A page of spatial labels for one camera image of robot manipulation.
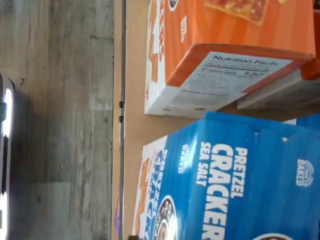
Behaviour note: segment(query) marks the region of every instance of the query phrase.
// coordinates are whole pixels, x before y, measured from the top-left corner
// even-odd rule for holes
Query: gray floor
[[[0,0],[11,239],[110,239],[113,17],[113,0]]]

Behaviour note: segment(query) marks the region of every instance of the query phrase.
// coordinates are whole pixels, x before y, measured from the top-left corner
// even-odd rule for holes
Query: crackers box
[[[307,115],[303,117],[298,117],[295,119],[291,119],[288,121],[285,121],[287,124],[292,125],[298,125],[298,126],[304,126],[311,129],[316,129],[320,131],[320,113]]]
[[[132,234],[316,240],[320,132],[223,113],[143,148]]]
[[[150,0],[145,113],[200,118],[314,57],[312,0]]]
[[[238,100],[239,109],[291,111],[320,106],[320,4],[314,6],[316,58],[300,69]]]

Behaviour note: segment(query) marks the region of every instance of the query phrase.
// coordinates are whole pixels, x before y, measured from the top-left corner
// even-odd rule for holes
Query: snack box
[[[132,234],[317,240],[320,132],[208,113],[143,148]]]
[[[145,113],[202,118],[315,57],[312,0],[150,0]]]
[[[287,124],[304,126],[320,131],[320,113],[303,116],[295,119],[285,121]]]
[[[320,4],[314,5],[316,58],[278,81],[239,99],[239,109],[290,111],[320,106]]]

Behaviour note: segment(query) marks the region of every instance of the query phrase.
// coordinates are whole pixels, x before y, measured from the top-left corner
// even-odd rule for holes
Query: orange packaging
[[[320,3],[314,4],[316,58],[293,73],[246,95],[239,109],[291,111],[307,105],[320,106]]]
[[[145,113],[203,117],[315,54],[313,0],[150,0]]]

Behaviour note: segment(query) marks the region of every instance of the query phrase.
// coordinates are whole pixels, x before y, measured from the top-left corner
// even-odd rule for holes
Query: brown cardboard
[[[143,146],[191,123],[194,119],[151,116],[144,114],[146,39],[148,0],[127,1],[127,49],[126,49],[126,105],[125,105],[125,176],[123,239],[132,232],[134,208]],[[121,1],[115,1],[114,35],[114,99],[113,99],[113,164],[112,164],[112,239],[117,240],[114,214],[120,177],[119,152],[119,100],[121,93]],[[271,110],[237,111],[232,103],[222,112],[284,121],[306,114],[320,112],[319,108],[306,107],[292,112]]]

